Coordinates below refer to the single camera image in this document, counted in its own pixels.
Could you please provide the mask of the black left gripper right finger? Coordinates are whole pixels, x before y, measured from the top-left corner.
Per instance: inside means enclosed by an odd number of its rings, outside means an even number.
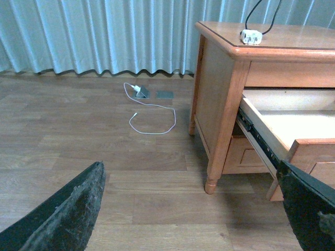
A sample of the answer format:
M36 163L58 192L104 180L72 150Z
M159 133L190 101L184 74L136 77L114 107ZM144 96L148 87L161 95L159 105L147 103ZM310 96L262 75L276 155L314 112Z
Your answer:
M287 161L277 168L283 206L303 250L334 250L334 189Z

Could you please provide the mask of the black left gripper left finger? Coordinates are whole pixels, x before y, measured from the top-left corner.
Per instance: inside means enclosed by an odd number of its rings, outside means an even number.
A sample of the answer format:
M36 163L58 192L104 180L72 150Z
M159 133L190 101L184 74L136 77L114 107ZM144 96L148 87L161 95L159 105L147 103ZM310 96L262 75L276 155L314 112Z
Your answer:
M1 232L1 250L85 250L104 193L106 172L95 162L25 217Z

